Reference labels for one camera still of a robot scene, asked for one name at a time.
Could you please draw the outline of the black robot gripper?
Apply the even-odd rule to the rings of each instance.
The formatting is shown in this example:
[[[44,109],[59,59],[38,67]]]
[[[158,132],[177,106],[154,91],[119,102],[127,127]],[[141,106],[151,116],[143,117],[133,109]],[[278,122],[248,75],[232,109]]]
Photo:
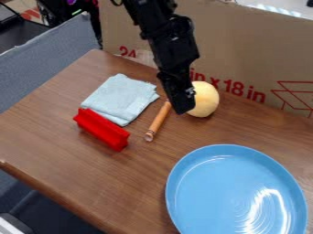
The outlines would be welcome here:
[[[190,65],[200,58],[193,21],[175,15],[155,30],[147,40],[159,69],[158,78],[177,114],[196,107],[196,90],[189,77]]]

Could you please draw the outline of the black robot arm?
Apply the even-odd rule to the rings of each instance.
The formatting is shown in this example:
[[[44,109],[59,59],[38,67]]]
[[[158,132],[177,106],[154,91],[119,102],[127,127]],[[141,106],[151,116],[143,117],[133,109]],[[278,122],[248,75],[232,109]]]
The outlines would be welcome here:
[[[175,13],[175,0],[122,0],[122,4],[149,41],[167,99],[177,114],[183,114],[196,107],[190,69],[200,50],[193,21]]]

